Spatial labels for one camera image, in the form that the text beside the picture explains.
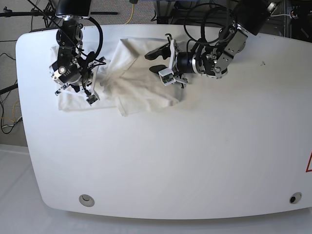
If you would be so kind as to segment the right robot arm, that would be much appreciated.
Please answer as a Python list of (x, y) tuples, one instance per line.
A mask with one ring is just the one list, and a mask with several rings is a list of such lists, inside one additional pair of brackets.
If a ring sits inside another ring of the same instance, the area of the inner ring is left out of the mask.
[[(60, 0), (56, 8), (56, 17), (62, 18), (62, 26), (59, 27), (56, 40), (59, 45), (57, 60), (50, 66), (50, 74), (54, 82), (60, 85), (55, 92), (58, 96), (68, 87), (74, 89), (69, 92), (72, 95), (80, 95), (91, 105), (99, 97), (94, 90), (96, 72), (93, 70), (105, 65), (105, 58), (97, 59), (103, 45), (103, 31), (98, 22), (90, 17), (91, 0)], [(82, 28), (80, 19), (92, 22), (99, 32), (99, 44), (97, 50), (88, 54), (82, 49)]]

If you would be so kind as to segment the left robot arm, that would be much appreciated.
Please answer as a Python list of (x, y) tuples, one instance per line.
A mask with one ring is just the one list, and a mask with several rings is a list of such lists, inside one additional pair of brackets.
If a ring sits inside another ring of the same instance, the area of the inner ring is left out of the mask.
[[(169, 59), (167, 66), (150, 67), (150, 71), (159, 75), (165, 86), (175, 83), (186, 85), (186, 74), (223, 78), (235, 55), (244, 49), (248, 35), (256, 36), (277, 8), (277, 3), (268, 0), (241, 0), (234, 9), (230, 9), (229, 5), (210, 5), (212, 8), (201, 20), (200, 38), (194, 39), (190, 34), (187, 35), (187, 44), (194, 42), (192, 48), (187, 47), (182, 51), (172, 35), (166, 34), (168, 42), (145, 55), (147, 60), (155, 60), (159, 56)], [(208, 41), (205, 25), (208, 17), (218, 11), (226, 12), (226, 24), (222, 26), (216, 39)]]

